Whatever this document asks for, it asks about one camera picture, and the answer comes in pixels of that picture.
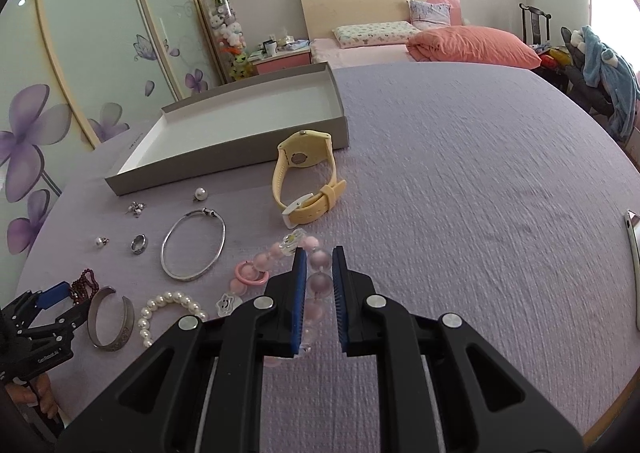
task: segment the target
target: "sliding wardrobe door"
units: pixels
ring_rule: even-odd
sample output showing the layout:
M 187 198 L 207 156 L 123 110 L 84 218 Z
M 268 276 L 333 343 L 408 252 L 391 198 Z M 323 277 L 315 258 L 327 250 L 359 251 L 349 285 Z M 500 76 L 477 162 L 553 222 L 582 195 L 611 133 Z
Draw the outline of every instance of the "sliding wardrobe door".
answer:
M 189 97 L 218 86 L 220 78 L 194 0 L 142 1 L 148 9 L 150 27 L 165 46 L 168 70 L 179 92 Z
M 138 0 L 38 0 L 63 86 L 103 142 L 178 98 Z
M 35 0 L 0 13 L 0 306 L 14 298 L 24 261 L 83 142 L 44 45 Z

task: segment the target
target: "cardboard box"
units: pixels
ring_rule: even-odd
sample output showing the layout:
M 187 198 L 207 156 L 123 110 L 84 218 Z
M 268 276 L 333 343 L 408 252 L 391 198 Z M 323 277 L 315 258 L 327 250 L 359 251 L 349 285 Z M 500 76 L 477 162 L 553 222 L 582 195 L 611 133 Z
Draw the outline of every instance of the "cardboard box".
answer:
M 278 158 L 278 144 L 301 129 L 349 130 L 327 63 L 286 68 L 225 84 L 162 108 L 106 177 L 116 195 Z

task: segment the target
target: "pillow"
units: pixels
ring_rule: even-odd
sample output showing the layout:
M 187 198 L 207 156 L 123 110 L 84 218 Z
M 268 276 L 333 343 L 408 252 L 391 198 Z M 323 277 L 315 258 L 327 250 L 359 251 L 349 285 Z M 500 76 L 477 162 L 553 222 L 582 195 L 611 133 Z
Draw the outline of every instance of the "pillow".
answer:
M 420 30 L 448 27 L 451 25 L 451 6 L 449 3 L 428 3 L 427 1 L 407 0 L 411 24 Z
M 510 32 L 475 25 L 419 32 L 409 39 L 407 48 L 417 61 L 485 63 L 529 70 L 540 66 L 535 51 Z
M 334 29 L 340 48 L 372 47 L 376 45 L 403 45 L 410 36 L 420 32 L 406 21 L 346 25 Z

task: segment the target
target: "pink pillow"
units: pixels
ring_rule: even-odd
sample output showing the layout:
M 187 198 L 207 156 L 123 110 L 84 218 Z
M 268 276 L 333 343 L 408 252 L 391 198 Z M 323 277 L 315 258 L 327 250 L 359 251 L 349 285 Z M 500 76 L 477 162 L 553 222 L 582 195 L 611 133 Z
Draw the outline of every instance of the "pink pillow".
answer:
M 409 38 L 406 46 L 417 61 L 485 63 L 528 70 L 540 66 L 535 51 L 510 32 L 476 25 L 425 30 Z

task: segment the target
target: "yellow watch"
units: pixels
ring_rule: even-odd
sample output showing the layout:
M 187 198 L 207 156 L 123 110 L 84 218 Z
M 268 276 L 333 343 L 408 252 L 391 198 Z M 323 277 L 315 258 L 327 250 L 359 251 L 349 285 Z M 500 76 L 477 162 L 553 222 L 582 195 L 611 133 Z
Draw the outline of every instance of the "yellow watch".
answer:
M 331 165 L 331 180 L 322 186 L 318 193 L 309 193 L 298 198 L 288 206 L 280 200 L 282 184 L 287 170 L 293 168 L 308 168 L 328 161 Z M 347 182 L 338 182 L 335 171 L 334 152 L 331 135 L 303 129 L 294 133 L 287 140 L 278 144 L 278 162 L 273 171 L 271 189 L 273 198 L 282 209 L 282 219 L 289 229 L 302 224 L 309 224 L 334 208 L 337 199 L 347 187 Z

